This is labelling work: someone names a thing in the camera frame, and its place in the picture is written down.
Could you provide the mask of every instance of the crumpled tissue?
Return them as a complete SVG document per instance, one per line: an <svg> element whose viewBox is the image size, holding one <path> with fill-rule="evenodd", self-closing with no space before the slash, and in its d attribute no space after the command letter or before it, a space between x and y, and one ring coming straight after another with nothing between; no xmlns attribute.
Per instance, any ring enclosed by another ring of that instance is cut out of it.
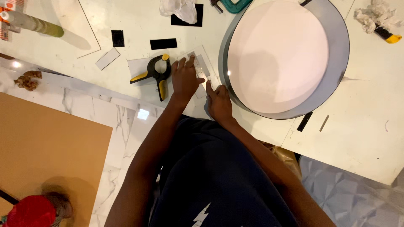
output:
<svg viewBox="0 0 404 227"><path fill-rule="evenodd" d="M189 24L197 22L195 0L161 0L160 14L165 17L175 14Z"/></svg>
<svg viewBox="0 0 404 227"><path fill-rule="evenodd" d="M372 0L366 9L355 11L354 18L362 24L362 29L370 34L376 29L376 24L390 30L393 26L404 25L394 16L396 10L391 10L388 3L383 0Z"/></svg>

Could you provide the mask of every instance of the cardboard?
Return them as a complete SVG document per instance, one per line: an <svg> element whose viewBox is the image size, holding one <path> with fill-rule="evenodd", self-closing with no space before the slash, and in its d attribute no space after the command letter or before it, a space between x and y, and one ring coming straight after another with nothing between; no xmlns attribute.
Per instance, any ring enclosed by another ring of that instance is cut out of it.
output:
<svg viewBox="0 0 404 227"><path fill-rule="evenodd" d="M0 92L0 188L18 200L43 190L67 194L74 218L61 226L88 226L111 133Z"/></svg>

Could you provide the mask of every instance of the red object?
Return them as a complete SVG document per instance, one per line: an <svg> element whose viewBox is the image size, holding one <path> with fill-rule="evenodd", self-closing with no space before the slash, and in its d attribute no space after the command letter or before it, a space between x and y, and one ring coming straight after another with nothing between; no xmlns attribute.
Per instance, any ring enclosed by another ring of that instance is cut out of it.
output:
<svg viewBox="0 0 404 227"><path fill-rule="evenodd" d="M55 218L51 202L42 195L32 195L13 206L3 227L49 227Z"/></svg>

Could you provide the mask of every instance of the white workbench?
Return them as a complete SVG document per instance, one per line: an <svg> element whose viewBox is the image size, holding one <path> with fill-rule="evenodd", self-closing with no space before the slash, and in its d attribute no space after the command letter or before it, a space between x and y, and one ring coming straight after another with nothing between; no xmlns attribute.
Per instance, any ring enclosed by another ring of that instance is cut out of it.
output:
<svg viewBox="0 0 404 227"><path fill-rule="evenodd" d="M268 0L255 0L248 10L265 2ZM404 114L400 106L404 99L404 91L401 89L404 65L400 64L404 41L387 44L378 36L362 31L361 25L353 19L353 10L366 7L370 0L331 2L347 18L351 42L348 69L346 78L331 98L314 111L303 132L296 131L303 117L271 120L236 105L233 106L234 116L259 140L390 184L404 166L404 152L401 152L404 134L399 131L403 125L401 116ZM398 9L399 17L404 19L404 5L399 5L400 0L389 2L393 8ZM161 107L167 105L168 99L160 102L156 85L129 84L131 76L127 60L154 57L162 53L168 53L175 60L202 44L216 75L219 75L219 47L234 15L227 11L219 14L208 0L197 0L197 3L204 4L203 27L171 26L170 17L160 15L159 0L80 0L80 3L99 42L100 51L77 58L74 49L68 44L55 45L53 37L23 30L21 34L13 34L10 42L0 40L0 53ZM124 31L125 47L117 47L121 56L100 71L95 62L112 48L112 29ZM404 34L403 29L394 32ZM149 40L164 38L176 38L178 48L150 49ZM47 39L48 46L32 45L35 41L43 43L43 39ZM172 92L169 79L168 95ZM184 114L207 118L204 104L205 99L194 97ZM323 131L319 132L327 115L330 117ZM387 120L388 132L384 127Z"/></svg>

